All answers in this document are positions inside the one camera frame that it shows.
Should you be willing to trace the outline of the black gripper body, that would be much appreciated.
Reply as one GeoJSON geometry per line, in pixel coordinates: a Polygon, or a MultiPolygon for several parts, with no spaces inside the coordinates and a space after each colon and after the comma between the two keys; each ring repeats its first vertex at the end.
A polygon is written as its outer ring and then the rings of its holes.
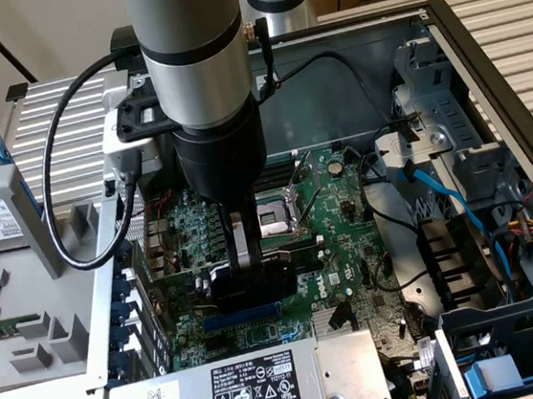
{"type": "Polygon", "coordinates": [[[232,118],[212,128],[172,135],[189,185],[221,205],[233,204],[252,188],[266,163],[266,143],[253,95],[232,118]]]}

